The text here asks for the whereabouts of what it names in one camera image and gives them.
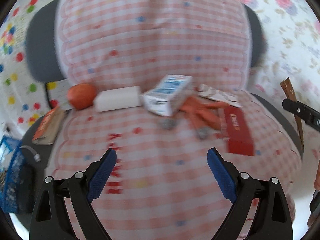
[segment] pink flower pattern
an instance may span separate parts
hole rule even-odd
[[[283,9],[287,9],[293,5],[290,0],[276,0],[276,3]]]

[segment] colorful dot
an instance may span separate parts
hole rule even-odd
[[[40,116],[39,116],[39,114],[33,114],[33,116],[32,116],[35,120],[37,120]]]
[[[18,123],[23,123],[24,122],[24,119],[22,117],[19,117],[18,118]]]
[[[16,31],[16,27],[13,26],[13,27],[11,27],[9,33],[10,33],[10,34],[14,34],[15,31]]]
[[[7,31],[9,31],[11,28],[12,28],[12,23],[9,23],[9,24],[7,25]]]
[[[12,73],[10,75],[10,78],[12,79],[12,81],[17,81],[18,80],[18,75],[16,73]]]
[[[118,55],[119,55],[119,52],[116,49],[110,51],[110,56],[114,57],[114,56],[118,56]]]
[[[56,82],[49,82],[47,83],[47,90],[53,90],[57,87],[57,83]]]
[[[16,99],[14,97],[9,97],[8,98],[8,104],[13,105],[16,102]]]
[[[17,54],[17,56],[16,56],[16,60],[17,60],[18,62],[21,62],[21,61],[23,60],[23,58],[24,58],[24,56],[23,56],[22,52],[19,52],[19,53]]]
[[[183,165],[183,164],[184,164],[184,160],[176,161],[176,165]]]
[[[29,91],[31,92],[31,93],[34,93],[34,92],[36,92],[37,91],[37,85],[36,84],[30,84],[30,86],[29,86]]]
[[[148,186],[148,182],[146,180],[141,180],[136,183],[136,187],[144,188]]]
[[[55,108],[58,104],[59,102],[57,100],[50,100],[50,105],[52,108]]]
[[[33,108],[34,108],[35,110],[39,110],[39,109],[40,109],[40,104],[39,104],[39,103],[35,103],[35,104],[33,105]]]
[[[24,104],[22,106],[22,111],[27,111],[29,109],[29,106],[27,104]]]
[[[142,22],[145,22],[145,21],[146,21],[146,18],[143,17],[143,16],[139,16],[139,17],[136,18],[136,20],[137,20],[138,22],[142,23]]]
[[[16,16],[16,15],[18,14],[18,12],[19,12],[19,7],[16,8],[16,9],[13,11],[12,16]]]
[[[3,51],[4,51],[4,53],[5,53],[5,54],[8,54],[8,50],[9,50],[9,48],[4,44],[4,45],[3,45]]]
[[[5,83],[7,86],[10,86],[10,84],[11,84],[10,78],[7,78],[4,83]]]
[[[223,138],[222,133],[216,133],[215,136],[216,136],[217,139],[222,139]]]
[[[177,222],[176,222],[176,226],[177,226],[177,227],[182,227],[182,226],[184,226],[186,223],[187,223],[187,222],[186,222],[185,220],[177,221]]]
[[[38,1],[38,0],[31,0],[29,4],[30,4],[30,5],[35,5],[35,4],[37,3],[37,1]]]
[[[85,161],[88,161],[88,160],[91,159],[91,155],[85,155],[85,156],[83,156],[83,159],[84,159]]]
[[[133,132],[134,134],[139,134],[139,133],[142,132],[142,128],[141,128],[141,127],[136,127],[136,128],[133,129],[132,132]]]
[[[34,5],[31,5],[28,9],[27,9],[27,13],[32,12],[35,9]]]

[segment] pink gingham fabric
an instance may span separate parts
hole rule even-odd
[[[73,85],[145,91],[165,74],[224,91],[246,85],[251,31],[237,0],[61,0],[55,26]]]
[[[248,92],[234,93],[243,106],[255,156],[227,153],[219,131],[211,130],[209,138],[200,141],[182,116],[177,127],[167,131],[143,107],[103,113],[87,108],[68,115],[47,175],[69,178],[112,147],[117,164],[92,203],[112,239],[211,239],[231,207],[207,164],[211,147],[253,178],[278,177],[285,193],[301,167],[297,148],[274,117]],[[240,238],[250,228],[256,205],[254,200]],[[77,237],[83,239],[70,201],[67,208]]]

